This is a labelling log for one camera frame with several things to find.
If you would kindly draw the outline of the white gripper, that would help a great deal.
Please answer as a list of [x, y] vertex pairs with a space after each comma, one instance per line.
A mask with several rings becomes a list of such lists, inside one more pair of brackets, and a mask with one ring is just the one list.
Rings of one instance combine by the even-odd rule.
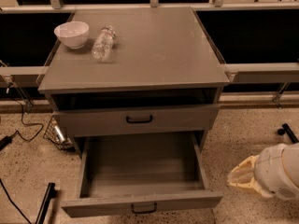
[[227, 184], [263, 198], [297, 199], [298, 144], [278, 144], [247, 157], [227, 175]]

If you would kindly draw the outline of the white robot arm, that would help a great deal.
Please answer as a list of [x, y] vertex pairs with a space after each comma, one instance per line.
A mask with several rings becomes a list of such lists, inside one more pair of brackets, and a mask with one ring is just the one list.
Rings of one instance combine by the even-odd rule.
[[237, 191], [280, 200], [299, 198], [299, 144], [265, 148], [249, 156], [227, 176], [227, 183]]

